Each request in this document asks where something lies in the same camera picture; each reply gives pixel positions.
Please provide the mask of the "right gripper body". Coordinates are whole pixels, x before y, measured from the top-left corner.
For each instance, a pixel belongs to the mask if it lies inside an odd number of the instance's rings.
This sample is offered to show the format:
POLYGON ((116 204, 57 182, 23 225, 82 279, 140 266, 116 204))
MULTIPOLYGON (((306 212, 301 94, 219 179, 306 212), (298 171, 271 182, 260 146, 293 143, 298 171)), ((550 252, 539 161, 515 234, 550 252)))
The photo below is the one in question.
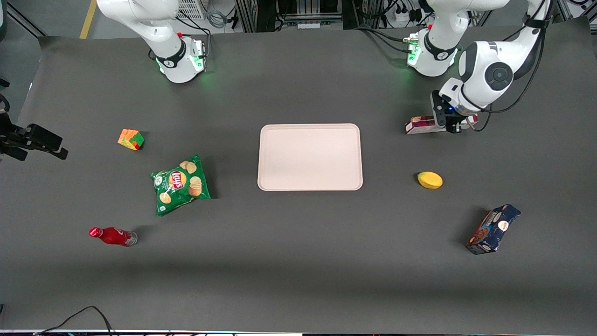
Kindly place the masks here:
POLYGON ((13 159, 24 161, 28 151, 21 146, 24 145, 23 138, 17 133, 21 128, 13 125, 8 113, 0 113, 0 153, 13 159))

